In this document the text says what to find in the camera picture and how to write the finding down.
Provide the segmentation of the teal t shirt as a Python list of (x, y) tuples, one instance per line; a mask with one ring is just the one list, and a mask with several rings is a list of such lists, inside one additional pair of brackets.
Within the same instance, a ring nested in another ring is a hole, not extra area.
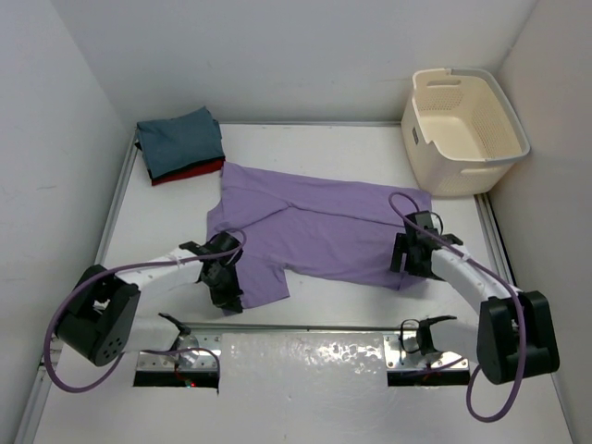
[(186, 166), (226, 160), (219, 123), (206, 107), (181, 117), (139, 122), (136, 145), (150, 179)]

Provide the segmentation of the red t shirt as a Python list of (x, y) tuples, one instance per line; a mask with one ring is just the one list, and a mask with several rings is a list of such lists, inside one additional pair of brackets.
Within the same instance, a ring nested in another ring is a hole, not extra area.
[(186, 166), (180, 170), (170, 172), (162, 177), (151, 179), (151, 183), (153, 186), (157, 186), (172, 181), (199, 177), (206, 174), (214, 173), (220, 170), (223, 167), (223, 165), (224, 160), (218, 159), (200, 165)]

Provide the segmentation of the lavender t shirt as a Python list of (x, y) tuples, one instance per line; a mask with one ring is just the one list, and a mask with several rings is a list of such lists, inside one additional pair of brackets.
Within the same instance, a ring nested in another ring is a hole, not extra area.
[(400, 215), (431, 207), (430, 195), (417, 189), (226, 163), (207, 235), (232, 228), (246, 234), (236, 264), (245, 309), (289, 297), (286, 270), (400, 291), (421, 281), (390, 269)]

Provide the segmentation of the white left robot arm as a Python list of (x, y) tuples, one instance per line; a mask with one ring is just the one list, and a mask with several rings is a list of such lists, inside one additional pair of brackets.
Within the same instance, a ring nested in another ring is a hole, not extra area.
[(162, 314), (139, 314), (139, 306), (202, 283), (215, 305), (225, 310), (239, 307), (235, 264), (245, 241), (242, 231), (222, 231), (203, 245), (187, 241), (147, 262), (87, 268), (53, 315), (43, 347), (48, 350), (53, 338), (60, 339), (97, 367), (125, 352), (171, 350), (181, 333), (180, 323)]

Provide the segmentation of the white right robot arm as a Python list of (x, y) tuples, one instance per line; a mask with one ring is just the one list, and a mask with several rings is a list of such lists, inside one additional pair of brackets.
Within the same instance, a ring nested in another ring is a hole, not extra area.
[(539, 291), (518, 290), (483, 267), (460, 248), (453, 234), (440, 234), (432, 213), (403, 218), (396, 236), (391, 270), (416, 278), (446, 281), (478, 313), (476, 360), (489, 382), (515, 378), (520, 357), (524, 376), (550, 374), (560, 367), (549, 301)]

